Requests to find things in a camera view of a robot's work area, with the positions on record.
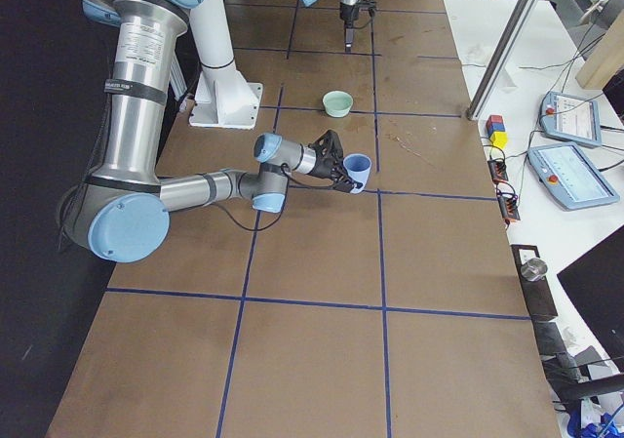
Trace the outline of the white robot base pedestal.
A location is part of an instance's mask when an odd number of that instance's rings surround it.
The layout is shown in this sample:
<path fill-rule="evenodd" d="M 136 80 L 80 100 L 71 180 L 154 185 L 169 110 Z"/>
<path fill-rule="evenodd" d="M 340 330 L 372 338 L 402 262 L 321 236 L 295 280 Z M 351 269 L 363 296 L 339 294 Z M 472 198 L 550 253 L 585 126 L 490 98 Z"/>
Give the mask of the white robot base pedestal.
<path fill-rule="evenodd" d="M 237 68 L 223 0 L 203 0 L 190 12 L 190 27 L 201 63 L 190 124 L 252 129 L 263 86 L 247 82 Z"/>

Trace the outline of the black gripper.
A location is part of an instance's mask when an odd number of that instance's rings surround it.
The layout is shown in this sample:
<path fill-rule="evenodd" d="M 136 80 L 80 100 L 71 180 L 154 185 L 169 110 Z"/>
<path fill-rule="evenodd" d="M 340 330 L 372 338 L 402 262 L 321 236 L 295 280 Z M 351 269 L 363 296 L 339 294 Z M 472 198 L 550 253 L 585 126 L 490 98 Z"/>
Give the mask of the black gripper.
<path fill-rule="evenodd" d="M 318 179 L 331 179 L 331 189 L 351 193 L 356 182 L 342 173 L 343 149 L 334 130 L 327 130 L 308 147 L 315 153 L 315 163 L 309 175 Z"/>
<path fill-rule="evenodd" d="M 359 18 L 361 10 L 369 13 L 370 19 L 375 17 L 376 1 L 375 0 L 340 0 L 340 18 L 344 24 L 344 46 L 346 52 L 351 52 L 354 44 L 355 23 Z"/>

